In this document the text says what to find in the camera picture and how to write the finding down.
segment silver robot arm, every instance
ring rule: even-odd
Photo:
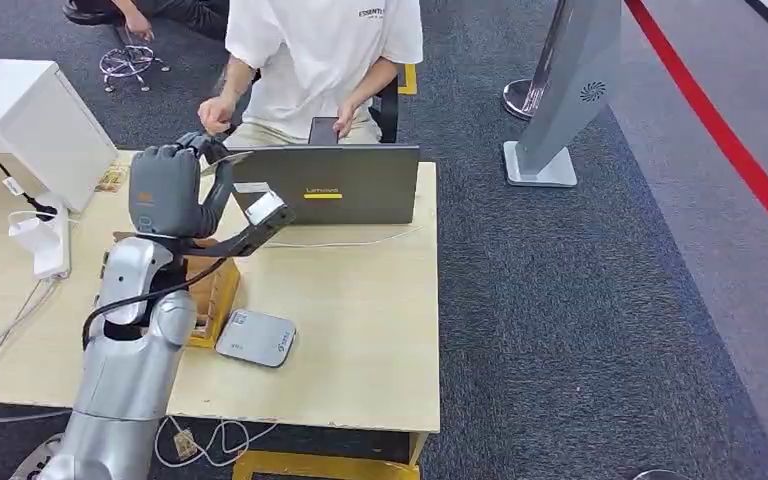
[[[186,283],[197,279],[186,280],[184,256],[248,256],[292,222],[286,204],[270,191],[245,210],[245,230],[210,247],[195,245],[193,237],[215,233],[232,188],[232,162],[221,162],[208,200],[197,204],[199,172],[188,163],[197,165],[206,148],[223,154],[218,158],[227,157],[221,144],[189,134],[175,145],[152,147],[134,158],[129,210],[138,232],[151,235],[125,238],[105,255],[96,302],[100,308],[85,325],[78,395],[56,453],[37,480],[148,477],[154,436],[166,415],[183,346],[196,323],[196,305]],[[170,168],[177,170],[170,174]],[[195,195],[186,192],[193,202],[176,198],[174,207],[167,201],[139,203],[168,196],[173,186],[165,178],[172,178],[174,188],[194,186]],[[176,223],[176,218],[186,224]],[[158,231],[158,225],[165,227]],[[144,295],[154,298],[137,300]]]
[[[165,266],[172,254],[146,239],[126,238],[110,250],[99,301],[111,290],[147,293],[146,273]],[[175,374],[196,323],[189,292],[178,290],[146,311],[147,302],[98,316],[90,327],[84,374],[66,432],[40,480],[144,480],[152,441],[172,393]],[[107,336],[105,323],[134,326],[143,315],[149,326],[137,339]]]

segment desk surface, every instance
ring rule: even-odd
[[[127,163],[123,153],[120,163]],[[6,196],[3,187],[0,196]],[[5,213],[0,214],[1,221]],[[359,429],[440,428],[436,170],[421,164],[412,226],[291,227],[283,243],[366,242],[362,247],[262,248],[238,259],[238,306],[289,318],[298,335],[278,369],[185,351],[169,413]],[[217,238],[245,219],[229,203]],[[30,261],[0,226],[0,326],[33,281]],[[127,187],[98,193],[72,231],[71,277],[5,342],[0,402],[71,405],[81,375],[80,329],[98,292],[112,232],[130,230]]]

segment power strip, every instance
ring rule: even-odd
[[[55,208],[57,213],[38,213],[51,216],[46,221],[36,216],[18,223],[10,221],[7,234],[34,255],[34,277],[40,280],[50,277],[66,278],[72,268],[69,210],[59,197],[50,192],[37,197],[37,201],[44,206]],[[13,212],[10,217],[22,213],[34,212]]]

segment gray laptop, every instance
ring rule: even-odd
[[[419,147],[252,147],[234,166],[234,196],[248,208],[264,183],[296,215],[294,224],[400,224],[413,220]]]

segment person's hand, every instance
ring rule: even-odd
[[[352,121],[355,118],[355,110],[358,109],[358,104],[353,100],[346,100],[337,109],[337,121],[334,122],[334,133],[339,138],[345,138],[346,135],[352,130]]]
[[[154,32],[151,30],[151,22],[145,18],[139,10],[125,16],[125,27],[129,32],[142,38],[146,42],[154,40]]]
[[[222,133],[231,128],[231,115],[234,114],[236,102],[222,96],[205,100],[199,105],[199,120],[210,135]]]

